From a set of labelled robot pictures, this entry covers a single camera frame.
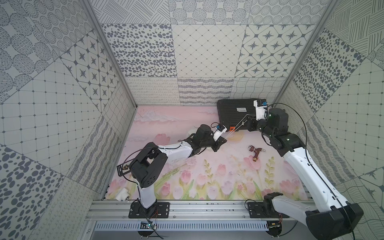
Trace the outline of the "white bag drawstring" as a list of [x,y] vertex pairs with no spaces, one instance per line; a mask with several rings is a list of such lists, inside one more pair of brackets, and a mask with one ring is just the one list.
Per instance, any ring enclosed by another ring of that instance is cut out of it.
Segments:
[[237,130],[240,129],[241,126],[244,126],[247,122],[249,117],[249,114],[246,114],[234,127],[230,127],[228,135],[225,137],[225,139],[228,139],[232,136],[233,133],[235,133]]

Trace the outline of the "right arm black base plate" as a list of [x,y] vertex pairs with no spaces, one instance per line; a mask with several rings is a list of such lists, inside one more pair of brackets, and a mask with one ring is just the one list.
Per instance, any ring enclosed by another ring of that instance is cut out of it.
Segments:
[[251,219],[279,219],[289,218],[285,214],[280,214],[274,209],[268,209],[263,202],[246,201],[245,208]]

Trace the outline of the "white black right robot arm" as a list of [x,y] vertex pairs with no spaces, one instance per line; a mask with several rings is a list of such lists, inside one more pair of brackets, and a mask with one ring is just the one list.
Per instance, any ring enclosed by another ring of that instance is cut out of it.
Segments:
[[288,114],[271,108],[245,116],[245,126],[250,132],[259,131],[263,138],[290,164],[300,180],[309,190],[314,206],[273,192],[264,196],[263,211],[267,216],[281,214],[289,216],[307,226],[318,240],[332,240],[352,234],[364,215],[356,203],[350,203],[327,179],[310,156],[307,145],[288,130]]

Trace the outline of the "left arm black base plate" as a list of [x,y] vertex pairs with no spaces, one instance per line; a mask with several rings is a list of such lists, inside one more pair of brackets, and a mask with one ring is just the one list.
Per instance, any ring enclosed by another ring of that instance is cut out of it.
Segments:
[[131,204],[129,219],[167,219],[169,217],[170,203],[155,202],[148,209],[144,208],[141,203],[135,201]]

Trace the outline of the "white cloth soil bag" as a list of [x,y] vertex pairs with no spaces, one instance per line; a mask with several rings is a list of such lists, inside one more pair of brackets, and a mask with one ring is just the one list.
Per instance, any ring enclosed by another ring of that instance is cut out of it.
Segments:
[[186,139],[184,139],[184,141],[194,141],[195,137],[196,133],[192,133]]

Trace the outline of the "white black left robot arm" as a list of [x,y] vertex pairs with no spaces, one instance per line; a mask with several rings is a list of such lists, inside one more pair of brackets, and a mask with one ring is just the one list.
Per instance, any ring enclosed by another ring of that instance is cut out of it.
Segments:
[[160,146],[148,143],[138,155],[130,161],[129,171],[138,182],[139,203],[145,210],[156,205],[154,183],[160,176],[166,163],[186,160],[205,149],[217,152],[227,140],[222,134],[227,128],[218,124],[213,131],[208,125],[201,125],[194,134],[174,145]]

